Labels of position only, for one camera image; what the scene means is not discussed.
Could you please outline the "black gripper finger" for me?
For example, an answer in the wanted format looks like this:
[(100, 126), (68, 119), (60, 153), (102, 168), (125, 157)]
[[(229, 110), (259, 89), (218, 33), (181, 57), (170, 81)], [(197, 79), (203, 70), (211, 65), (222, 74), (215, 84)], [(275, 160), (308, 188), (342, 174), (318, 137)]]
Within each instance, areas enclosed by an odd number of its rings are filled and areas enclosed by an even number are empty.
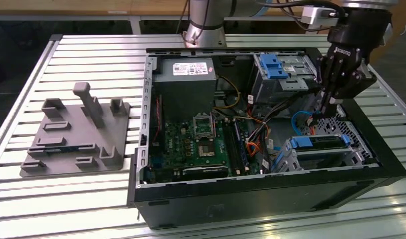
[(340, 104), (345, 99), (354, 98), (377, 81), (368, 66), (360, 66), (356, 71), (344, 76), (337, 76), (330, 82), (329, 104)]
[(342, 103), (338, 92), (341, 73), (342, 58), (340, 56), (321, 57), (317, 72), (318, 82), (322, 85), (321, 117), (333, 117), (337, 112), (337, 105)]

